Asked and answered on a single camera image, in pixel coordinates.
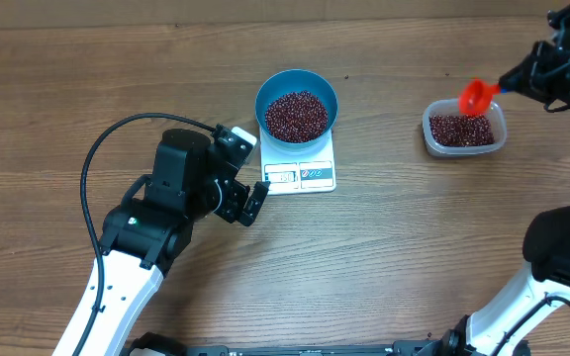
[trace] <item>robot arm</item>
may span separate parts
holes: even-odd
[[[570,206],[540,213],[526,232],[522,254],[524,266],[489,304],[419,355],[529,355],[524,337],[562,301],[570,302]]]
[[[153,172],[127,191],[103,223],[102,304],[80,355],[119,355],[136,319],[157,292],[171,264],[191,239],[193,223],[209,212],[250,226],[267,196],[268,183],[235,180],[257,145],[240,128],[221,125],[212,134],[168,130],[157,147]],[[144,198],[135,199],[144,186]],[[70,356],[83,335],[98,292],[98,263],[53,355]]]
[[[499,79],[505,91],[514,91],[544,104],[547,112],[570,109],[570,5],[547,15],[556,31],[552,42],[537,42],[521,64]],[[561,101],[564,105],[551,109]]]

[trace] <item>red measuring spoon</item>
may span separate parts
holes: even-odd
[[[485,114],[497,94],[501,94],[498,84],[488,85],[483,80],[474,79],[459,97],[459,110],[465,115]]]

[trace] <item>bowl of red beans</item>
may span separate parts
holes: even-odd
[[[422,125],[427,151],[436,157],[494,152],[507,139],[505,116],[495,102],[484,114],[463,115],[458,99],[439,100],[427,107]]]
[[[337,117],[337,95],[322,76],[291,69],[263,83],[254,110],[270,143],[296,150],[328,137]]]

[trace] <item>blue bowl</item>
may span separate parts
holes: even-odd
[[[265,123],[267,107],[285,94],[302,92],[304,90],[316,95],[321,102],[323,102],[323,105],[325,105],[327,113],[329,114],[327,128],[318,138],[302,143],[285,142],[274,137],[267,129],[267,124]],[[317,142],[325,140],[333,124],[335,124],[335,118],[337,117],[337,95],[328,81],[314,72],[303,69],[285,70],[273,75],[263,83],[258,90],[258,94],[256,94],[254,112],[256,113],[256,120],[261,126],[261,129],[274,143],[289,149],[307,148]]]

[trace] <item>red bean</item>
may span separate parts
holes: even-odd
[[[430,117],[434,140],[448,147],[471,147],[494,143],[490,121],[483,115]]]
[[[321,100],[308,91],[285,94],[267,107],[265,123],[276,138],[292,143],[318,138],[329,122]]]

